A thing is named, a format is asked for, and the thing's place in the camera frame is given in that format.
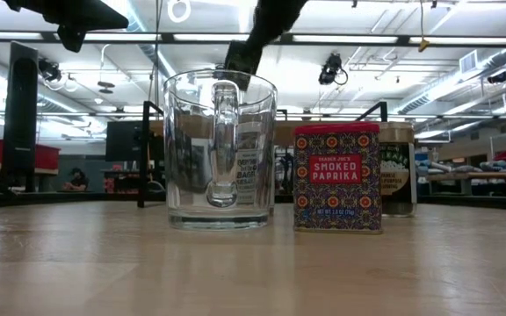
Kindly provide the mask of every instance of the black metal frame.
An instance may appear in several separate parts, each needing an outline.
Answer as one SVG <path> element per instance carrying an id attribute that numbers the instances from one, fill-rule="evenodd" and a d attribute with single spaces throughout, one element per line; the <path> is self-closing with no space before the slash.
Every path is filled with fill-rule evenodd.
<path id="1" fill-rule="evenodd" d="M 140 142 L 140 185 L 138 188 L 138 207 L 145 207 L 148 191 L 148 145 L 149 145 L 149 114 L 150 109 L 163 115 L 163 111 L 151 101 L 144 101 L 144 112 L 141 121 Z"/>
<path id="2" fill-rule="evenodd" d="M 376 105 L 374 105 L 373 107 L 368 109 L 368 111 L 364 112 L 361 116 L 359 116 L 355 120 L 361 121 L 364 118 L 366 118 L 367 116 L 369 116 L 370 114 L 372 114 L 377 109 L 379 109 L 380 121 L 387 122 L 387 102 L 386 101 L 380 101 L 380 102 L 376 103 Z"/>
<path id="3" fill-rule="evenodd" d="M 56 36 L 56 32 L 33 32 L 33 31 L 1 31 L 2 34 L 0 38 L 0 42 L 11 42 L 13 40 L 19 40 L 24 43 L 55 43 L 61 44 L 61 41 Z M 25 38 L 17 38 L 17 37 L 9 37 L 5 38 L 5 34 L 9 33 L 37 33 L 40 36 L 35 39 L 32 37 L 26 36 Z M 150 36 L 150 39 L 138 39 L 138 40 L 130 40 L 131 36 L 137 35 L 155 35 L 154 32 L 90 32 L 90 34 L 114 34 L 118 36 L 118 39 L 86 39 L 84 41 L 85 44 L 155 44 L 155 36 Z M 160 39 L 157 41 L 161 45 L 228 45 L 231 40 L 219 40 L 219 39 L 176 39 L 177 35 L 226 35 L 226 36 L 248 36 L 247 33 L 238 33 L 238 32 L 160 32 Z M 334 38 L 337 37 L 337 41 L 298 41 L 294 40 L 294 36 L 325 36 L 326 38 Z M 352 41 L 344 41 L 341 40 L 341 37 L 349 37 Z M 388 42 L 380 42 L 379 40 L 365 40 L 368 38 L 397 38 L 396 41 L 388 41 Z M 277 46 L 333 46 L 333 47 L 419 47 L 418 42 L 410 42 L 411 38 L 421 38 L 420 34 L 416 35 L 382 35 L 382 34 L 320 34 L 320 33 L 285 33 L 279 39 L 273 41 L 272 45 Z M 506 39 L 506 36 L 503 37 L 487 37 L 487 36 L 428 36 L 426 39 L 462 39 L 462 38 L 474 38 L 474 39 Z M 431 42 L 429 47 L 444 47 L 444 48 L 506 48 L 506 44 L 500 43 L 485 43 L 485 44 L 469 44 L 469 43 L 454 43 L 454 44 L 440 44 Z"/>

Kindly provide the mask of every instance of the spice tin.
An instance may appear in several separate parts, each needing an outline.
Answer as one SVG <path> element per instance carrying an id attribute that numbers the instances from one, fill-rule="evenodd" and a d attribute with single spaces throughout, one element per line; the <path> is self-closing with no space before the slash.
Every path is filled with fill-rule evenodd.
<path id="1" fill-rule="evenodd" d="M 381 233 L 380 127 L 301 126 L 294 131 L 294 227 Z"/>
<path id="2" fill-rule="evenodd" d="M 380 123 L 382 214 L 413 216 L 417 203 L 413 126 Z"/>

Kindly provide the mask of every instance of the speaker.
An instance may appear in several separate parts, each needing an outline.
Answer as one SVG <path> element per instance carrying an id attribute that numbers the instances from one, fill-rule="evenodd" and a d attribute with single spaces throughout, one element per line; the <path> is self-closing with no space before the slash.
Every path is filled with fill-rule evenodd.
<path id="1" fill-rule="evenodd" d="M 36 49 L 11 42 L 0 179 L 26 176 L 26 191 L 34 185 L 38 60 Z"/>

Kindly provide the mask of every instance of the ceiling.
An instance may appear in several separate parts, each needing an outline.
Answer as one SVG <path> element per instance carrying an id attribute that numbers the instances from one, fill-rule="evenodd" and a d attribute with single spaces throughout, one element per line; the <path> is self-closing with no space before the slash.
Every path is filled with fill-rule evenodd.
<path id="1" fill-rule="evenodd" d="M 155 0 L 104 2 L 123 14 L 134 10 L 146 26 L 143 31 L 152 31 Z M 160 32 L 248 32 L 252 26 L 255 1 L 191 0 L 191 14 L 180 23 L 170 18 L 169 2 L 163 1 Z M 425 35 L 506 36 L 506 1 L 438 1 L 435 9 L 431 9 L 431 1 L 425 1 L 423 20 L 419 1 L 359 0 L 357 8 L 351 8 L 352 5 L 352 1 L 309 1 L 291 32 L 420 36 L 423 25 Z M 183 8 L 182 4 L 174 5 L 173 14 L 181 16 Z M 55 30 L 56 25 L 46 23 L 39 14 L 11 11 L 0 0 L 0 31 Z M 40 56 L 58 62 L 64 74 L 64 80 L 47 83 L 39 93 L 55 90 L 49 93 L 59 94 L 63 97 L 60 102 L 71 108 L 87 112 L 124 107 L 125 111 L 138 112 L 143 101 L 154 95 L 149 81 L 152 62 L 137 45 L 113 44 L 103 52 L 103 44 L 85 44 L 78 54 L 60 44 L 29 43 L 28 46 L 38 49 Z M 228 45 L 162 45 L 160 50 L 176 72 L 184 72 L 223 63 Z M 472 47 L 429 47 L 419 53 L 415 47 L 269 46 L 264 50 L 257 75 L 276 85 L 278 108 L 290 113 L 309 109 L 312 113 L 359 114 L 380 100 L 386 100 L 390 111 L 396 113 L 408 97 L 458 71 L 459 59 L 473 50 Z M 478 56 L 481 60 L 501 50 L 481 48 Z M 341 55 L 343 67 L 348 71 L 349 81 L 343 86 L 334 83 L 322 86 L 317 82 L 322 64 L 331 53 Z M 8 66 L 9 55 L 10 43 L 3 40 L 0 66 Z M 114 83 L 114 93 L 99 92 L 102 89 L 97 85 L 99 81 Z M 408 114 L 443 114 L 482 95 L 496 95 L 504 87 L 484 83 L 482 88 L 480 78 L 474 78 Z M 502 97 L 497 96 L 463 113 L 485 112 L 501 101 Z M 424 119 L 418 122 L 423 128 L 438 124 Z"/>

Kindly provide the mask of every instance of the smoked paprika tin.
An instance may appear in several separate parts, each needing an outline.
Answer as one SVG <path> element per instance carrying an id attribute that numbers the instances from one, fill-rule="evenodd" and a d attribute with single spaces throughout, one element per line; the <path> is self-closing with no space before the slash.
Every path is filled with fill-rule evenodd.
<path id="1" fill-rule="evenodd" d="M 311 125 L 294 131 L 294 228 L 381 233 L 380 126 Z"/>

